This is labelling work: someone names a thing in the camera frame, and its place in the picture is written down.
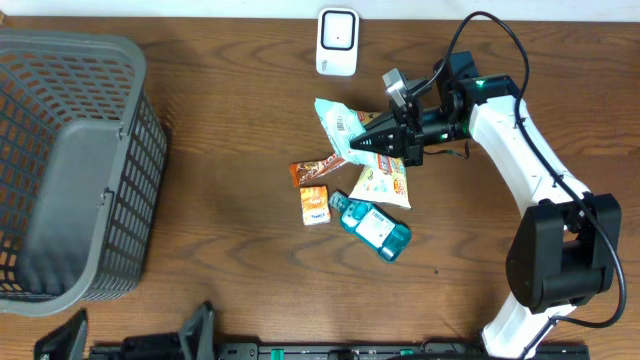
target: white wall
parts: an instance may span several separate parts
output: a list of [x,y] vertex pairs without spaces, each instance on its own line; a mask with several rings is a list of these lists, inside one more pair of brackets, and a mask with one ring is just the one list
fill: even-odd
[[640,22],[640,0],[0,0],[7,15],[315,18],[338,5],[364,19],[461,19],[485,10],[505,20]]

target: wood grain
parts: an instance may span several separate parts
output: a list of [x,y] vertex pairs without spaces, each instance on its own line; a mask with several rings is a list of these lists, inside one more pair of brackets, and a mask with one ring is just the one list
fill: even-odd
[[[140,286],[123,299],[83,303],[48,318],[2,315],[3,359],[31,358],[39,337],[86,307],[89,344],[174,331],[211,300],[216,331],[265,342],[422,341],[472,336],[497,313],[508,287],[504,259],[519,224],[511,195],[477,145],[472,157],[431,157],[408,170],[410,247],[379,261],[337,221],[304,227],[291,162],[331,147],[315,97],[359,110],[386,107],[380,76],[398,67],[429,73],[457,22],[363,21],[351,78],[315,72],[316,22],[237,19],[8,18],[15,28],[119,34],[148,60],[146,88],[174,139]],[[640,352],[640,25],[513,23],[532,77],[525,97],[562,161],[595,193],[623,209],[620,255],[629,282],[621,322],[605,330],[562,324],[550,339],[584,341],[593,359]],[[483,74],[522,64],[493,24],[474,22],[458,49]],[[435,104],[435,97],[427,102]],[[350,191],[346,166],[321,179]],[[617,287],[575,314],[614,310]]]

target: robotic arm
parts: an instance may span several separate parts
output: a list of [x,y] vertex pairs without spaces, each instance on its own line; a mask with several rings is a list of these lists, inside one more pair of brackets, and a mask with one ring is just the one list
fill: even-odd
[[[436,79],[442,105],[423,110],[426,80],[407,81],[397,69],[383,76],[391,110],[353,139],[354,149],[402,157],[422,164],[424,146],[473,138],[505,179],[522,221],[506,262],[511,294],[482,331],[489,355],[527,358],[551,330],[552,316],[566,316],[595,294],[608,290],[613,265],[603,239],[565,190],[557,186],[515,123],[518,88],[506,75],[481,77],[469,52],[452,54]],[[609,234],[614,249],[621,212],[612,195],[594,196],[560,162],[537,130],[526,103],[520,103],[529,137],[578,194]],[[565,242],[565,231],[578,234]]]

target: black square outline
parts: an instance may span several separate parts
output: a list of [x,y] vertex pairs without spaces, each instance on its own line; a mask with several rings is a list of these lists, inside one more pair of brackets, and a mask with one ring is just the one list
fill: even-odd
[[[351,15],[351,18],[353,18],[353,21],[351,22],[351,45],[349,45],[348,48],[338,48],[338,47],[329,47],[329,46],[324,46],[324,24],[325,24],[325,16],[327,16],[327,14],[349,14]],[[337,50],[337,51],[349,51],[351,49],[353,49],[353,45],[356,41],[356,16],[353,15],[352,12],[350,11],[338,11],[338,10],[329,10],[329,11],[325,11],[324,14],[322,14],[322,31],[320,32],[320,46],[322,46],[322,48],[327,49],[327,50]]]

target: teal plastic bottle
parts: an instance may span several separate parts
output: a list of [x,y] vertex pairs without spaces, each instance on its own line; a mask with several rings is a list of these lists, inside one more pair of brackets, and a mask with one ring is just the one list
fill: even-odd
[[411,230],[372,203],[350,200],[336,191],[331,195],[329,204],[342,214],[340,225],[368,244],[385,261],[395,261],[411,241]]

